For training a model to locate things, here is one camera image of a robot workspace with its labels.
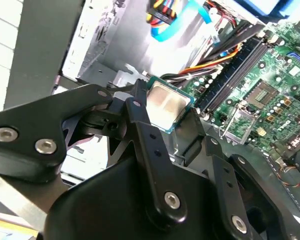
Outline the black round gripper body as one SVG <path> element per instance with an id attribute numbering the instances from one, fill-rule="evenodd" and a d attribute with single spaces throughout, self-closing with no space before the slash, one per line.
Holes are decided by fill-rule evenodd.
<path id="1" fill-rule="evenodd" d="M 174 166 L 187 204 L 184 223 L 170 230 L 148 218 L 134 159 L 127 159 L 72 187 L 53 204 L 46 240 L 225 240 L 214 211 L 209 180 Z"/>

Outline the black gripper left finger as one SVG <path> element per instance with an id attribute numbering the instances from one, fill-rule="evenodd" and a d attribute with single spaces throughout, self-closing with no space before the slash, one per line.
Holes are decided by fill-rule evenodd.
<path id="1" fill-rule="evenodd" d="M 67 151 L 108 137 L 108 164 L 136 158 L 146 211 L 157 224 L 180 224 L 187 205 L 160 130 L 147 113 L 147 83 L 86 84 L 0 112 L 0 175 L 32 183 L 54 180 Z"/>

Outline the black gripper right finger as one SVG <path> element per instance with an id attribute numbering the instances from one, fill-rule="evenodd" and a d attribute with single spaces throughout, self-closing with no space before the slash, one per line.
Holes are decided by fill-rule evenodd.
<path id="1" fill-rule="evenodd" d="M 227 157 L 195 110 L 177 125 L 177 182 L 187 218 L 185 240 L 288 240 L 290 212 L 248 160 Z"/>

